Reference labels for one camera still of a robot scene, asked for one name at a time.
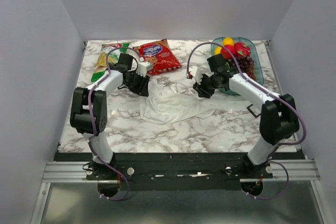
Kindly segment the white garment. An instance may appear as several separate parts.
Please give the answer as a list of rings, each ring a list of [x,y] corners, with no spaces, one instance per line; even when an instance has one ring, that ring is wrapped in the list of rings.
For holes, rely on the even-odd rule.
[[[139,111],[144,121],[168,125],[194,117],[205,119],[215,108],[180,82],[164,87],[153,79],[149,82],[149,96],[139,101]]]

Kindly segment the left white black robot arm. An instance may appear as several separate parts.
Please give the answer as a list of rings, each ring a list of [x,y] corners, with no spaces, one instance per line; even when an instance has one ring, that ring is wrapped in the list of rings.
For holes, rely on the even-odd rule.
[[[141,97],[149,96],[148,72],[153,64],[137,61],[136,68],[132,70],[134,61],[130,54],[121,53],[117,63],[107,63],[103,75],[97,81],[73,91],[70,125],[88,142],[92,160],[100,164],[98,173],[104,179],[112,179],[116,173],[120,173],[113,164],[114,152],[109,147],[105,133],[108,122],[107,98],[116,89],[122,88]]]

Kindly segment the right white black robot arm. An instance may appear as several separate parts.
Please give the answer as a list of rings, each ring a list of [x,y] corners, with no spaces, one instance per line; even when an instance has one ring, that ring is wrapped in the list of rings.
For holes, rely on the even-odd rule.
[[[187,76],[195,79],[193,89],[200,98],[209,99],[216,89],[223,88],[241,95],[260,112],[260,139],[245,155],[241,165],[246,177],[255,177],[279,143],[300,128],[294,98],[265,89],[247,74],[230,70],[222,55],[209,57],[207,63],[211,76],[201,73],[198,67],[187,69]]]

